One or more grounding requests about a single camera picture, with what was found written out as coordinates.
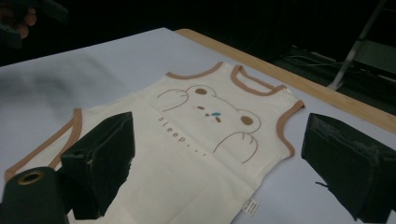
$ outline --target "care label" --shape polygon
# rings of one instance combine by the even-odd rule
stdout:
[[[259,204],[254,201],[254,199],[249,199],[242,208],[242,211],[244,211],[244,213],[248,214],[250,217],[253,217],[258,207]]]

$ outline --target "wooden table edge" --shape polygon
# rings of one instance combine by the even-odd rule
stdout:
[[[218,53],[226,55],[240,63],[263,72],[265,75],[274,77],[287,85],[290,85],[300,91],[304,91],[329,105],[333,105],[346,111],[353,116],[366,120],[389,132],[396,133],[396,116],[393,116],[383,110],[350,98],[340,92],[321,86],[306,78],[299,77],[289,71],[267,63],[241,50],[234,49],[208,36],[201,35],[191,29],[179,29],[175,32],[205,47],[213,49]]]

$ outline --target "bear ear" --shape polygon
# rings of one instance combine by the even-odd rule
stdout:
[[[240,109],[238,110],[238,113],[240,115],[239,121],[241,122],[245,133],[254,133],[262,126],[262,121],[252,112]]]
[[[186,92],[189,94],[198,94],[198,95],[210,95],[210,96],[216,96],[216,92],[207,86],[204,85],[196,85],[196,86],[191,86],[189,87]]]

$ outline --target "human hand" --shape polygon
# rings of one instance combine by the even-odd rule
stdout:
[[[0,4],[0,22],[19,32],[21,38],[28,36],[29,26],[34,26],[36,21],[37,16],[33,7],[28,7],[23,21],[17,21],[12,12],[12,5],[9,3]]]

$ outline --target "brown armhole trim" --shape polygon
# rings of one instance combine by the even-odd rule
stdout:
[[[11,166],[10,168],[8,168],[6,170],[5,173],[5,180],[6,182],[8,182],[9,179],[11,179],[17,172],[18,170],[20,170],[27,162],[29,162],[32,158],[34,158],[36,155],[38,155],[38,153],[40,153],[42,150],[44,150],[45,148],[47,148],[49,145],[51,145],[52,143],[54,143],[59,137],[61,137],[64,133],[67,132],[67,130],[69,130],[70,128],[73,128],[72,132],[74,131],[74,129],[77,127],[75,126],[75,119],[76,119],[76,115],[78,115],[81,117],[81,111],[78,109],[76,109],[74,111],[74,116],[72,119],[70,119],[58,132],[56,132],[53,136],[51,136],[47,141],[45,141],[44,143],[42,143],[39,147],[37,147],[34,151],[32,151],[31,153],[29,153],[29,155],[27,155],[26,157],[24,157],[22,160],[18,161],[17,163],[15,163],[13,166]]]
[[[257,90],[251,89],[249,86],[247,86],[245,83],[243,83],[241,80],[239,80],[237,78],[238,74],[241,74],[243,77],[246,77],[246,78],[248,78],[248,79],[250,79],[250,80],[252,80],[252,81],[254,81],[254,82],[256,82],[256,83],[258,83],[258,84],[260,84],[262,86],[264,86],[265,88],[270,89],[270,91],[262,92],[262,91],[257,91]],[[279,91],[281,91],[283,89],[286,89],[286,86],[284,86],[284,85],[280,85],[280,86],[275,87],[275,86],[270,85],[270,84],[268,84],[268,83],[266,83],[266,82],[264,82],[264,81],[262,81],[262,80],[260,80],[260,79],[258,79],[256,77],[251,77],[248,74],[248,72],[245,70],[245,68],[243,66],[241,66],[241,65],[236,65],[233,68],[233,71],[231,72],[231,81],[233,82],[233,84],[235,84],[236,86],[238,86],[242,90],[247,91],[247,92],[252,93],[252,94],[255,94],[255,95],[258,95],[258,96],[269,96],[269,95],[273,95],[273,94],[275,94],[275,93],[277,93],[277,92],[279,92]]]
[[[64,144],[64,147],[62,147],[61,151],[58,152],[58,155],[49,163],[49,167],[52,169],[55,169],[56,166],[58,165],[59,162],[61,162],[61,155],[69,149],[71,146],[73,146],[79,139],[79,136],[81,135],[81,129],[82,129],[82,112],[81,109],[75,109],[74,110],[74,125],[73,125],[73,130],[70,133],[69,139],[67,140],[66,144]]]
[[[279,136],[280,140],[286,145],[286,147],[289,149],[290,151],[290,155],[289,157],[294,156],[295,153],[295,149],[294,147],[291,145],[291,143],[286,139],[283,131],[285,128],[285,124],[286,121],[288,121],[288,119],[294,114],[296,113],[298,110],[300,110],[301,108],[305,107],[304,102],[299,100],[297,101],[294,106],[292,108],[290,108],[288,111],[286,111],[282,116],[280,116],[279,120],[276,123],[276,133]]]
[[[203,72],[203,73],[196,74],[196,75],[191,75],[191,76],[180,76],[180,75],[177,75],[177,74],[174,74],[174,73],[171,73],[171,72],[168,72],[166,75],[167,75],[168,77],[175,78],[175,79],[183,79],[183,80],[194,79],[194,78],[204,77],[204,76],[207,76],[207,75],[209,75],[209,74],[211,74],[211,73],[214,73],[214,72],[216,72],[222,65],[223,65],[223,62],[216,63],[216,65],[215,65],[214,67],[210,68],[209,70],[207,70],[207,71],[205,71],[205,72]]]

